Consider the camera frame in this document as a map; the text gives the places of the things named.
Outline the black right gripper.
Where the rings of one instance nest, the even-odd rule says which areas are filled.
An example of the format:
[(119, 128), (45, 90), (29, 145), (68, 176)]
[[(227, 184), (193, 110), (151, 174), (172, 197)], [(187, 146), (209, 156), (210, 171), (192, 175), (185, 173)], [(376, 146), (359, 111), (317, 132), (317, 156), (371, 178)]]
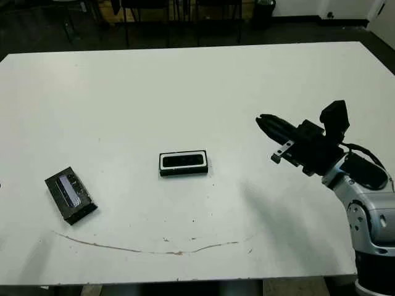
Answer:
[(324, 135), (324, 129), (311, 121), (304, 120), (297, 127), (272, 114), (261, 114), (256, 118), (259, 128), (272, 140), (285, 146), (292, 144), (281, 158), (294, 166), (302, 167), (308, 176), (323, 176), (339, 161), (344, 151)]

